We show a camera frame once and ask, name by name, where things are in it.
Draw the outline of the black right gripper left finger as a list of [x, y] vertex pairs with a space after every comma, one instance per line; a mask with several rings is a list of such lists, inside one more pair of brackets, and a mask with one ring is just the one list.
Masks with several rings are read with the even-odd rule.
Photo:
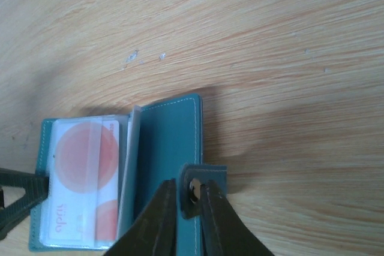
[[176, 254], [176, 180], [163, 181], [131, 228], [105, 253], [123, 255]]

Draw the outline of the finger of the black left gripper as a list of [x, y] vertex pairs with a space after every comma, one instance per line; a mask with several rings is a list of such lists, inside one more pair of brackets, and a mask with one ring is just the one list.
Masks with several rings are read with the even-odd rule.
[[49, 193], [49, 178], [44, 175], [1, 169], [1, 239], [19, 225], [31, 209]]

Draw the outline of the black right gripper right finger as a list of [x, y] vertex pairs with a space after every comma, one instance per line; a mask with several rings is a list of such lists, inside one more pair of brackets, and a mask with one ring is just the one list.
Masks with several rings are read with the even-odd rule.
[[213, 180], [200, 187], [200, 221], [205, 255], [272, 255], [245, 226]]

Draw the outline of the white card orange circles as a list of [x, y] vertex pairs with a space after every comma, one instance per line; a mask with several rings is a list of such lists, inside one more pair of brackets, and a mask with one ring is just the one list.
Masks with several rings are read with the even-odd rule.
[[118, 168], [117, 120], [54, 121], [41, 242], [81, 249], [110, 246], [117, 234]]

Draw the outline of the teal leather card holder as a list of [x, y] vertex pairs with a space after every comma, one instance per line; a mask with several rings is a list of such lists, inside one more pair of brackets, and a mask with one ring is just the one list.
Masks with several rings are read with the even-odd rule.
[[[203, 163], [203, 107], [198, 94], [184, 95], [167, 101], [135, 108], [129, 115], [104, 115], [115, 117], [123, 133], [119, 141], [120, 168], [118, 182], [118, 236], [131, 228], [149, 203], [161, 181], [178, 180], [187, 165], [197, 165], [202, 176], [217, 180], [224, 193], [227, 191], [226, 167]], [[60, 119], [44, 119], [41, 124], [40, 148], [36, 174], [47, 176], [49, 157], [53, 153], [53, 124]], [[90, 246], [43, 243], [43, 204], [31, 210], [29, 250], [86, 251], [102, 250]], [[176, 255], [204, 255], [200, 219], [184, 218], [178, 204]]]

